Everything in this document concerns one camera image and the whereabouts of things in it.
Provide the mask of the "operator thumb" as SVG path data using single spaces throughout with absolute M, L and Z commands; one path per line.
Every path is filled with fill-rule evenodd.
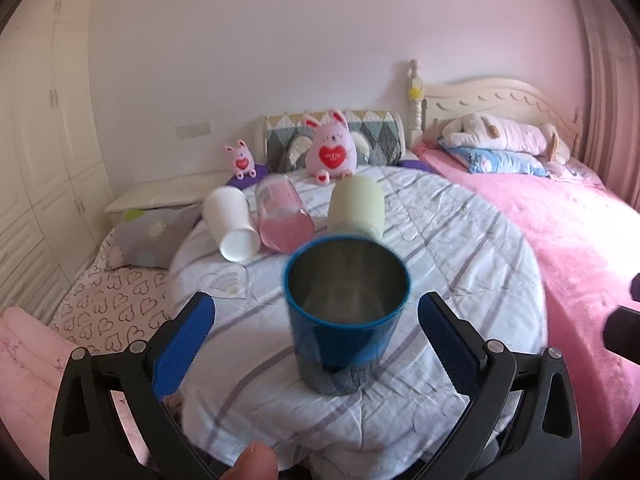
M 252 442 L 227 470 L 221 480 L 277 480 L 279 468 L 272 448 Z

